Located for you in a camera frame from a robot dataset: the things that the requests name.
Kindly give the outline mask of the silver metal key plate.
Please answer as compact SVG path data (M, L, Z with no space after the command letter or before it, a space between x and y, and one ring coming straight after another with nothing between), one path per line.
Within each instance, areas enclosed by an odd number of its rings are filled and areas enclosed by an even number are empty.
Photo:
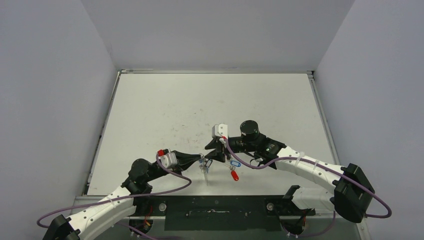
M208 186L209 185L209 181L208 181L209 169L213 163L213 160L209 158L205 158L205 156L201 154L198 162L199 162L199 169L203 173L203 176L205 179L205 184L206 186Z

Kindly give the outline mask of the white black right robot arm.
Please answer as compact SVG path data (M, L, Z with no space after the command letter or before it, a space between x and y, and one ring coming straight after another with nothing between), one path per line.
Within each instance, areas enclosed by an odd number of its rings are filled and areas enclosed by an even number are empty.
M254 120L244 121L240 136L234 137L228 135L226 124L216 124L211 137L204 147L209 151L208 159L220 162L235 159L255 170L271 167L287 171L322 188L295 187L282 201L286 213L294 215L306 209L335 211L352 223L361 223L367 216L375 190L359 166L330 164L309 157L261 133Z

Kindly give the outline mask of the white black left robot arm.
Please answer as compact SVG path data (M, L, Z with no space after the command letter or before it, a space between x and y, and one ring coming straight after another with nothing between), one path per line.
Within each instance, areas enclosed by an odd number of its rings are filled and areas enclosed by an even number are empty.
M136 159L128 177L102 200L79 205L79 212L65 217L61 210L46 226L45 240L93 240L125 217L144 215L149 210L150 198L156 196L150 182L168 174L187 181L176 191L187 188L191 179L182 175L191 165L203 158L202 154L188 154L175 150L159 150L156 161Z

